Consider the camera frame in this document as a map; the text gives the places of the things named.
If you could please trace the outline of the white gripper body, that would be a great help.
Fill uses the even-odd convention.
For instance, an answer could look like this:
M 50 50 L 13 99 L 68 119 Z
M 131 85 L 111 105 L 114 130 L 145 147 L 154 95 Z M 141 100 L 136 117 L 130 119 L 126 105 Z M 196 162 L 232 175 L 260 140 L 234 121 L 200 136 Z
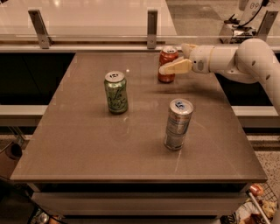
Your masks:
M 212 45 L 200 45 L 192 49 L 189 60 L 192 62 L 192 70 L 195 73 L 208 74 L 210 72 L 210 58 L 214 47 Z

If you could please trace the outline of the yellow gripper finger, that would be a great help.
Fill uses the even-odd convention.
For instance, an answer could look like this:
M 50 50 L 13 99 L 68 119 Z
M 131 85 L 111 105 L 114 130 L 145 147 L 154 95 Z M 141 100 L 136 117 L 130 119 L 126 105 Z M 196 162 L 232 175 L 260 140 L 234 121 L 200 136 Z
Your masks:
M 184 57 L 188 59 L 190 57 L 190 54 L 191 54 L 192 50 L 195 47 L 196 47 L 196 45 L 192 45 L 192 44 L 186 44 L 186 43 L 182 44 L 181 45 L 181 50 L 184 54 Z
M 172 62 L 162 65 L 158 71 L 162 75 L 186 74 L 192 70 L 193 63 L 189 59 L 179 57 Z

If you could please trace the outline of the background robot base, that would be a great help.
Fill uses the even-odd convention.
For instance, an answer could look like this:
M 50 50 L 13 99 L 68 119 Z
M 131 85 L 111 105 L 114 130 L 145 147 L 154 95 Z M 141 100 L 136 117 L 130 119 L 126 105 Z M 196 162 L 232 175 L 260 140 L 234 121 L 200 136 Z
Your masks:
M 272 0 L 239 0 L 239 10 L 243 11 L 240 19 L 232 15 L 225 20 L 220 30 L 220 42 L 222 44 L 240 44 L 246 39 L 257 38 L 259 29 L 250 23 L 256 18 L 262 8 L 272 4 Z

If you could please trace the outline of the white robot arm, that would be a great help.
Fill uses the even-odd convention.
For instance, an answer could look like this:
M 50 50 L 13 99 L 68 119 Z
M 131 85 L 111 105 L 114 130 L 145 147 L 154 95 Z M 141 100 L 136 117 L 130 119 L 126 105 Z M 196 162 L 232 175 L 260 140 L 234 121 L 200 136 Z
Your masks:
M 259 82 L 276 112 L 280 114 L 280 63 L 270 46 L 259 38 L 239 45 L 182 44 L 183 57 L 160 66 L 162 75 L 220 74 L 240 83 Z

